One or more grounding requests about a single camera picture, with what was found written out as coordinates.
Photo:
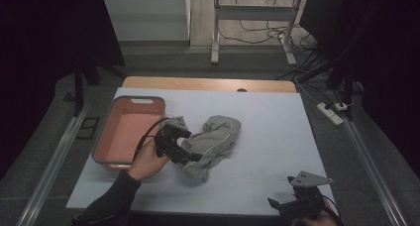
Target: black sleeve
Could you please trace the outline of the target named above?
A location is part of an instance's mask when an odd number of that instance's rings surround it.
[[[121,170],[117,179],[86,210],[74,216],[72,225],[127,225],[131,204],[141,183]]]

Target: crumpled towel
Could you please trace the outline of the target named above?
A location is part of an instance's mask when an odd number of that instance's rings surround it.
[[[241,122],[234,118],[211,116],[203,125],[203,132],[185,139],[181,147],[190,153],[202,154],[199,162],[178,164],[183,172],[207,181],[209,170],[218,165],[232,152],[232,144],[238,139]]]

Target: white tabletop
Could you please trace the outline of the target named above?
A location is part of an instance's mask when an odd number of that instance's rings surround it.
[[[143,182],[133,210],[278,215],[267,198],[280,203],[295,200],[288,176],[297,176],[301,170],[326,176],[297,93],[120,88],[116,97],[122,95],[163,98],[166,117],[183,116],[193,134],[201,132],[213,115],[242,123],[233,153],[210,169],[207,182],[191,178],[169,162]],[[117,174],[89,157],[67,207],[86,208],[110,187]],[[319,188],[333,198],[329,185]]]

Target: gray floor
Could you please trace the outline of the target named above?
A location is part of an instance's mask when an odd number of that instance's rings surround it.
[[[291,70],[281,51],[273,48],[223,48],[219,65],[210,64],[208,48],[123,44],[122,50],[127,67],[121,70],[129,75],[275,79]],[[305,57],[305,54],[296,56],[298,62],[302,62]],[[102,124],[122,80],[101,68],[99,70],[103,79],[99,86],[93,87],[95,95],[92,96],[92,105],[86,117],[99,117],[99,124]],[[315,77],[309,83],[317,89],[306,84],[302,87],[315,99],[327,101],[319,92],[321,90],[327,93],[324,81]],[[65,95],[72,91],[72,76],[57,83],[55,99],[48,113],[24,152],[0,181],[2,226],[16,225],[31,197],[73,113],[74,102],[63,101]],[[344,127],[331,124],[316,109],[315,102],[301,88],[298,91],[301,93],[327,175],[336,181],[332,184],[332,189],[344,224],[391,225]],[[361,105],[362,98],[361,95],[354,96],[354,123],[401,207],[408,225],[420,225],[420,216],[417,213],[420,208],[420,180],[365,114]],[[93,147],[96,134],[91,140],[74,140],[35,225],[69,225],[71,216],[76,212],[65,209],[65,204]],[[79,137],[85,135],[83,131],[78,132]]]

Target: metal rail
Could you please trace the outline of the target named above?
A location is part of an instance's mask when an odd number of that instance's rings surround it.
[[[79,112],[78,116],[72,117],[70,123],[68,124],[64,134],[61,137],[61,140],[58,143],[58,146],[55,149],[55,152],[50,159],[47,168],[44,170],[43,175],[41,176],[40,181],[37,184],[34,192],[31,195],[24,211],[21,214],[21,217],[18,220],[17,226],[30,226],[34,225],[37,220],[38,215],[40,214],[41,209],[43,208],[44,202],[47,199],[47,196],[50,193],[50,190],[55,182],[56,176],[61,169],[62,163],[67,156],[68,150],[70,149],[74,137],[77,134],[77,129],[80,127],[84,116],[87,113],[87,110],[90,107],[90,97],[94,94],[94,88],[89,87],[86,91],[85,105]]]
[[[338,102],[338,98],[329,91],[330,95],[334,98],[335,102]],[[379,169],[377,168],[373,158],[371,157],[368,147],[365,144],[365,141],[359,134],[357,127],[355,126],[354,121],[350,121],[348,118],[344,118],[345,129],[353,142],[356,152],[359,155],[359,158],[367,172],[367,176],[370,179],[370,182],[373,188],[376,190],[379,199],[385,209],[386,214],[388,215],[392,225],[394,226],[407,226],[407,222],[404,219],[403,213],[395,200],[389,186],[386,181],[383,179]]]

